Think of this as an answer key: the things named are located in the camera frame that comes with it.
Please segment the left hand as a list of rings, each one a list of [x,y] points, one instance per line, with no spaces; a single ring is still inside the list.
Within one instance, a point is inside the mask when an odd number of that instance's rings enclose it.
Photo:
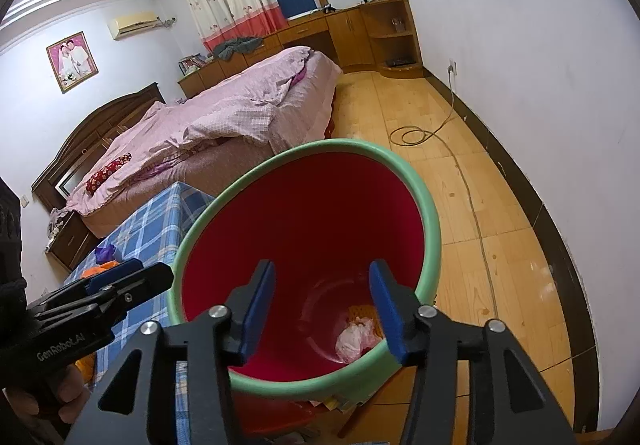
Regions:
[[[64,375],[55,373],[52,380],[36,391],[6,387],[3,390],[10,407],[25,425],[34,425],[49,408],[58,411],[64,423],[74,423],[91,395],[76,365],[69,365]]]

